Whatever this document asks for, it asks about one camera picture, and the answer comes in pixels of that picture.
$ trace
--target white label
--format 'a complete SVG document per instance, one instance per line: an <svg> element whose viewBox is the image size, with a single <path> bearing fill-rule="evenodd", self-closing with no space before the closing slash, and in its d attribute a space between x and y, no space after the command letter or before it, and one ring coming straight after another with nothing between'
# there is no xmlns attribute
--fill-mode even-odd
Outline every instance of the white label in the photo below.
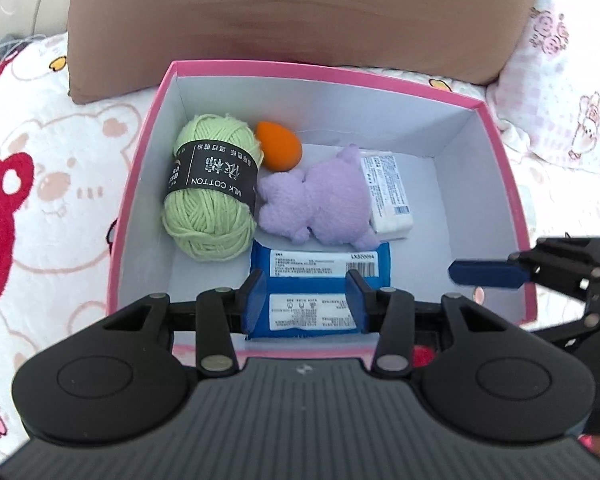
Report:
<svg viewBox="0 0 600 480"><path fill-rule="evenodd" d="M355 327L344 294L269 296L270 330L349 330Z"/></svg>
<svg viewBox="0 0 600 480"><path fill-rule="evenodd" d="M344 278L348 270L362 276L379 276L378 253L309 253L271 251L272 278Z"/></svg>
<svg viewBox="0 0 600 480"><path fill-rule="evenodd" d="M362 171L371 192L374 215L407 215L410 213L407 194L398 173L398 164L393 155L364 156Z"/></svg>

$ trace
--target blue plastic wrapper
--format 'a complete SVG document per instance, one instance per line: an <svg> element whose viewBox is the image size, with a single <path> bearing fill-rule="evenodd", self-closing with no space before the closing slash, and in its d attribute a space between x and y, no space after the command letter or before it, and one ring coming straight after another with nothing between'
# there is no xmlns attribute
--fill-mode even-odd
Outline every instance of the blue plastic wrapper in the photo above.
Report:
<svg viewBox="0 0 600 480"><path fill-rule="evenodd" d="M333 253L272 250L254 241L251 271L255 269L264 273L266 294L257 322L250 323L250 337L358 332L345 300L346 272L357 270L373 288L391 285L388 243L376 251ZM253 314L246 316L253 319Z"/></svg>

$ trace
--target stuffed animal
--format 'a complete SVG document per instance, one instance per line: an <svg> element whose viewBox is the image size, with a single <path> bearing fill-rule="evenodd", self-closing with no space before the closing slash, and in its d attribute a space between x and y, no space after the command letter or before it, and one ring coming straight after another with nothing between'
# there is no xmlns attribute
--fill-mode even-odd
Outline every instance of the stuffed animal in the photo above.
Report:
<svg viewBox="0 0 600 480"><path fill-rule="evenodd" d="M258 224L267 233L303 244L313 232L325 245L351 244L359 251L380 245L369 223L371 196L354 144L306 171L263 177L258 192L266 202Z"/></svg>

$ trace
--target box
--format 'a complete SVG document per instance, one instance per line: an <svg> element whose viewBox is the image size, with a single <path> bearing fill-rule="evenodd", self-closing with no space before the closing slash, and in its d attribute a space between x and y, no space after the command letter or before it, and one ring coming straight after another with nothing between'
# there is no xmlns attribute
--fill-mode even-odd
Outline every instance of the box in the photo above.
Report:
<svg viewBox="0 0 600 480"><path fill-rule="evenodd" d="M506 258L529 247L509 163L483 102L356 70L176 61L144 122L126 184L110 268L111 312L152 292L193 300L216 286L238 287L248 275L249 252L199 263L176 248L160 221L174 140L197 114L230 114L252 127L263 120L284 124L303 143L302 164L352 142L394 152L414 227L408 238L391 241L391 281L417 300L438 302L445 292L472 297L471 288L448 278L456 258ZM256 239L273 249L298 250L263 232ZM319 247L314 242L302 249ZM485 306L512 322L527 322L536 317L535 291L490 289ZM322 342L315 339L304 345L318 348Z"/></svg>

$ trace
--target gray ribbed panel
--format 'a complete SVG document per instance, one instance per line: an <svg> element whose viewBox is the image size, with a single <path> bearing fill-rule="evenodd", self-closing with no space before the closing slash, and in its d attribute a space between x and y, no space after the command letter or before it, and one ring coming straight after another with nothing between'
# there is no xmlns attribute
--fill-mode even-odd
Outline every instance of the gray ribbed panel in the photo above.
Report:
<svg viewBox="0 0 600 480"><path fill-rule="evenodd" d="M312 370L301 374L305 364ZM432 420L405 383L375 380L357 360L250 359L241 374L202 383L175 419L136 441L105 449L35 441L0 473L8 480L593 480L600 461L572 439L529 449L467 440Z"/></svg>

